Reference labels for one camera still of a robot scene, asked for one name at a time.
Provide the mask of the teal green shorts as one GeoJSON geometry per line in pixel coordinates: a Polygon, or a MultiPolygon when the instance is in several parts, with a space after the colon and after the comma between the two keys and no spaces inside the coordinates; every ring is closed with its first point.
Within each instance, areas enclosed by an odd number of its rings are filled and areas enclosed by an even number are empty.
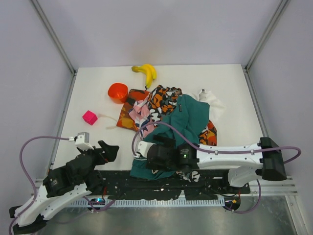
{"type": "MultiPolygon", "coordinates": [[[[177,102],[174,111],[165,116],[162,122],[174,127],[179,133],[176,133],[170,127],[165,125],[156,125],[153,132],[148,134],[144,141],[158,143],[153,140],[154,135],[160,135],[175,139],[176,146],[179,146],[186,141],[194,144],[200,144],[199,134],[208,125],[209,121],[209,104],[195,100],[187,94],[183,94],[177,102]]],[[[158,180],[168,178],[174,175],[175,171],[166,171],[164,173],[153,174],[151,170],[146,168],[147,161],[134,160],[130,172],[131,177],[147,180],[158,180]]]]}

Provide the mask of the orange shorts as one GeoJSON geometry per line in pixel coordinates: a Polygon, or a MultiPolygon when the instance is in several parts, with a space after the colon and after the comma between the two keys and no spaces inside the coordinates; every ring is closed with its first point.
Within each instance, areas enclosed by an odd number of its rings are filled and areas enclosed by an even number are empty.
{"type": "Polygon", "coordinates": [[[199,142],[204,145],[217,146],[217,129],[211,120],[199,134],[199,142]]]}

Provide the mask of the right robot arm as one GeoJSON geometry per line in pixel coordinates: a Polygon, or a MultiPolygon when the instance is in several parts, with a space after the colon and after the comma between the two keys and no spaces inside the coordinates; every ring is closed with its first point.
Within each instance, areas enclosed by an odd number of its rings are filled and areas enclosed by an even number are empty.
{"type": "Polygon", "coordinates": [[[227,185],[234,188],[257,179],[284,181],[287,178],[281,150],[266,137],[260,138],[258,143],[237,147],[188,143],[174,147],[141,141],[136,150],[153,170],[190,173],[206,167],[230,166],[227,185]]]}

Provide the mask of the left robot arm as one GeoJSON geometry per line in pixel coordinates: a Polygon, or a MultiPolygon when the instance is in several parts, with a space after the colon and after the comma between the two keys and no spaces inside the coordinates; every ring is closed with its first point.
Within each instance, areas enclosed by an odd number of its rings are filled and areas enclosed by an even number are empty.
{"type": "Polygon", "coordinates": [[[81,137],[70,140],[75,143],[79,155],[64,166],[51,170],[35,189],[33,198],[24,205],[10,208],[11,235],[35,233],[65,206],[83,196],[104,191],[105,180],[95,167],[114,162],[119,146],[98,141],[99,148],[96,148],[81,137]]]}

